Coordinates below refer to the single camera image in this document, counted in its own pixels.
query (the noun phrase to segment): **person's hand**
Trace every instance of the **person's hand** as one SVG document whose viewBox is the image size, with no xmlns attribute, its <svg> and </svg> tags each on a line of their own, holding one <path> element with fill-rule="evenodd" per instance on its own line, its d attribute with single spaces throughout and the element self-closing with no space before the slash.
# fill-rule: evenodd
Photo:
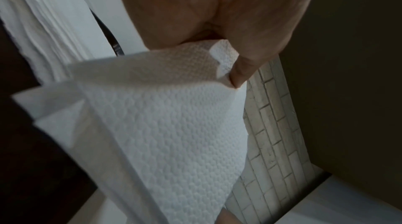
<svg viewBox="0 0 402 224">
<path fill-rule="evenodd" d="M 123 0 L 149 49 L 228 39 L 240 56 L 230 79 L 238 88 L 289 42 L 310 0 Z"/>
</svg>

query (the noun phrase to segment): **hand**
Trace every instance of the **hand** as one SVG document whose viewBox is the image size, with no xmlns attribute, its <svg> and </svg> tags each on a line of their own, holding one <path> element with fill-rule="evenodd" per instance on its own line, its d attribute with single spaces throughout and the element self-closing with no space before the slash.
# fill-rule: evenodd
<svg viewBox="0 0 402 224">
<path fill-rule="evenodd" d="M 230 79 L 238 88 L 289 42 L 310 0 L 123 0 L 149 49 L 228 39 L 240 56 Z"/>
</svg>

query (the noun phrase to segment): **finger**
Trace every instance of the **finger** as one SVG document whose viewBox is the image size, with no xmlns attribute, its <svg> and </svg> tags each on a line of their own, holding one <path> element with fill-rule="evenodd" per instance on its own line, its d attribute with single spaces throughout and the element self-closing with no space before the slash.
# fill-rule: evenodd
<svg viewBox="0 0 402 224">
<path fill-rule="evenodd" d="M 263 62 L 257 62 L 239 56 L 229 73 L 229 78 L 233 86 L 240 88 L 262 64 Z"/>
</svg>

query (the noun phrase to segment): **dark surface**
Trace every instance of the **dark surface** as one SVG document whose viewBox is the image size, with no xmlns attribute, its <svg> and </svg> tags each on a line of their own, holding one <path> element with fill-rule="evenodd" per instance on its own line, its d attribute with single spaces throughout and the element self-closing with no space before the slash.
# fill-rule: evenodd
<svg viewBox="0 0 402 224">
<path fill-rule="evenodd" d="M 280 55 L 311 162 L 402 209 L 402 0 L 312 0 Z"/>
<path fill-rule="evenodd" d="M 96 186 L 11 100 L 39 83 L 0 25 L 0 223 L 67 223 Z"/>
</svg>

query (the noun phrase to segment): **tiled wall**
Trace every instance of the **tiled wall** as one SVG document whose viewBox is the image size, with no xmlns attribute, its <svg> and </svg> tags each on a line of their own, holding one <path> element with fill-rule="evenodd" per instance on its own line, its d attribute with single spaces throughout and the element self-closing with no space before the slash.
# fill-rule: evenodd
<svg viewBox="0 0 402 224">
<path fill-rule="evenodd" d="M 245 169 L 226 208 L 244 224 L 274 223 L 323 170 L 312 165 L 279 57 L 247 83 Z"/>
</svg>

